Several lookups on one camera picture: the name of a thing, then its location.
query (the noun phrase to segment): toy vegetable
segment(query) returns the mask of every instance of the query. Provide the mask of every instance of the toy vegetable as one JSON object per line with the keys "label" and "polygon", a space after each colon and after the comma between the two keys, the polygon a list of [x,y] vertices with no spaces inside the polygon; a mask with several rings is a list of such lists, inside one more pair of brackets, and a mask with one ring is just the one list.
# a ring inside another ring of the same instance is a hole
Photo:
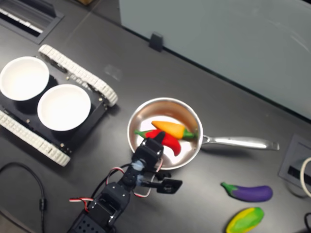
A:
{"label": "toy vegetable", "polygon": [[[147,138],[147,137],[154,138],[160,132],[162,132],[162,130],[149,130],[149,131],[143,131],[143,132],[135,130],[135,134],[138,134],[138,135],[142,136],[143,138]],[[162,144],[164,146],[171,148],[173,150],[175,156],[179,155],[180,150],[181,150],[180,144],[177,141],[177,139],[174,138],[172,135],[165,133],[165,137],[162,141]]]}
{"label": "toy vegetable", "polygon": [[273,196],[273,190],[269,186],[241,187],[231,184],[221,183],[229,196],[249,202],[260,202],[270,200]]}
{"label": "toy vegetable", "polygon": [[152,121],[151,124],[157,129],[165,131],[177,139],[191,139],[195,137],[194,133],[186,130],[185,126],[167,121]]}
{"label": "toy vegetable", "polygon": [[226,233],[245,233],[258,226],[264,216],[264,211],[259,207],[252,207],[239,212],[230,221]]}

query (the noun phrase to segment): red chili pepper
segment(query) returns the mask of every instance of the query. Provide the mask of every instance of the red chili pepper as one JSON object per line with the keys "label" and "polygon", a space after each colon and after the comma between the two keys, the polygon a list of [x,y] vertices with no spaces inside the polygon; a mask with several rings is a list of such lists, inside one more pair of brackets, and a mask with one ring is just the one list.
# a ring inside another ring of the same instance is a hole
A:
{"label": "red chili pepper", "polygon": [[[135,130],[135,134],[138,134],[142,136],[143,138],[147,138],[147,137],[155,138],[160,132],[162,132],[162,130],[148,130],[148,131],[143,131],[143,132]],[[165,137],[162,141],[162,144],[164,146],[171,148],[175,156],[179,155],[180,150],[181,150],[180,144],[178,140],[174,138],[172,135],[165,133]]]}

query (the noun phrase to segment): stainless steel pan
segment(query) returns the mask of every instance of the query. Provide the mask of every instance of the stainless steel pan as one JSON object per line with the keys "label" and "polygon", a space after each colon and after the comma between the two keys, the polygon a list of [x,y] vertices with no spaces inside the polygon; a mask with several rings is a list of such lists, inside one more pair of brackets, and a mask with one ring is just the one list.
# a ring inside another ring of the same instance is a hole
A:
{"label": "stainless steel pan", "polygon": [[127,138],[133,152],[143,141],[142,137],[134,134],[134,130],[147,131],[154,129],[151,124],[153,120],[183,124],[187,130],[197,132],[198,135],[192,141],[180,140],[181,152],[176,157],[170,148],[165,147],[163,170],[175,169],[186,165],[194,159],[203,144],[223,144],[258,150],[279,150],[278,143],[260,138],[209,137],[203,135],[201,121],[192,108],[180,100],[157,98],[142,104],[130,118]]}

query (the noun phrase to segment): red and white wire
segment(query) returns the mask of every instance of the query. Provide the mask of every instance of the red and white wire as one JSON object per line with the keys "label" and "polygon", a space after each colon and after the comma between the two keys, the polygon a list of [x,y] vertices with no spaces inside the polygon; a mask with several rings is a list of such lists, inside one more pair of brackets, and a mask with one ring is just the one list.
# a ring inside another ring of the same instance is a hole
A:
{"label": "red and white wire", "polygon": [[124,174],[124,170],[121,167],[115,166],[115,167],[111,168],[110,172],[108,173],[107,179],[106,179],[106,185],[109,183],[109,177],[110,177],[113,170],[119,170],[120,172],[122,172]]}
{"label": "red and white wire", "polygon": [[[163,165],[163,159],[161,159],[160,165],[159,165],[159,167],[157,168],[156,173],[160,171],[162,165]],[[156,174],[154,174],[154,175],[152,176],[150,182],[153,182],[155,177],[156,177]],[[134,194],[136,197],[139,197],[139,198],[146,198],[146,197],[149,196],[150,192],[151,192],[151,188],[148,189],[148,192],[147,192],[145,195],[139,194],[139,193],[135,193],[135,192],[133,192],[133,194]]]}
{"label": "red and white wire", "polygon": [[83,200],[93,201],[94,199],[93,198],[70,198],[69,199],[70,202],[79,202],[79,201],[83,201]]}
{"label": "red and white wire", "polygon": [[83,201],[83,203],[84,203],[84,209],[85,209],[85,211],[88,212],[88,209],[87,209],[87,201],[93,201],[93,198],[70,198],[69,201],[70,201],[70,202],[79,202],[79,201]]}

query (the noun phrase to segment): black cable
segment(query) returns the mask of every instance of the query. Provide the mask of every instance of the black cable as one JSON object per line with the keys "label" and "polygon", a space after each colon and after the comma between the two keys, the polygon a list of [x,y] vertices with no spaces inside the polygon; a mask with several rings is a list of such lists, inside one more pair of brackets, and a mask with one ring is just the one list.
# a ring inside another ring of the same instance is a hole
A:
{"label": "black cable", "polygon": [[308,232],[311,233],[311,228],[310,228],[310,226],[308,224],[308,219],[307,219],[309,215],[311,215],[311,213],[306,213],[305,214],[305,225],[306,225],[306,228],[308,229]]}
{"label": "black cable", "polygon": [[[121,166],[121,168],[125,168],[125,167],[130,166],[130,165],[131,165],[131,164],[125,164],[125,165]],[[110,175],[115,174],[117,171],[118,171],[118,170],[113,170],[113,171],[110,173]],[[95,197],[96,193],[98,192],[98,190],[100,189],[100,187],[106,182],[106,180],[107,180],[107,178],[108,178],[108,175],[98,184],[98,186],[97,186],[96,189],[94,190],[94,192],[93,192],[91,198],[94,199],[94,197]]]}
{"label": "black cable", "polygon": [[[39,187],[40,187],[40,191],[41,191],[41,199],[40,199],[40,203],[39,203],[39,208],[41,211],[41,232],[44,233],[44,211],[46,209],[46,199],[45,199],[45,195],[44,195],[44,188],[42,185],[41,180],[39,179],[39,177],[26,165],[21,164],[21,163],[17,163],[17,162],[12,162],[12,163],[8,163],[6,165],[4,165],[1,169],[0,169],[0,174],[13,166],[17,166],[17,167],[21,167],[23,169],[25,169],[26,171],[28,171],[33,177],[34,179],[37,181]],[[0,212],[1,215],[3,215],[4,218],[6,218],[8,221],[10,221],[11,223],[13,223],[15,226],[17,226],[18,228],[22,229],[23,231],[25,231],[26,233],[30,233],[28,230],[26,230],[25,228],[21,227],[19,224],[17,224],[16,222],[14,222],[12,219],[10,219],[8,216],[6,216],[3,212]]]}

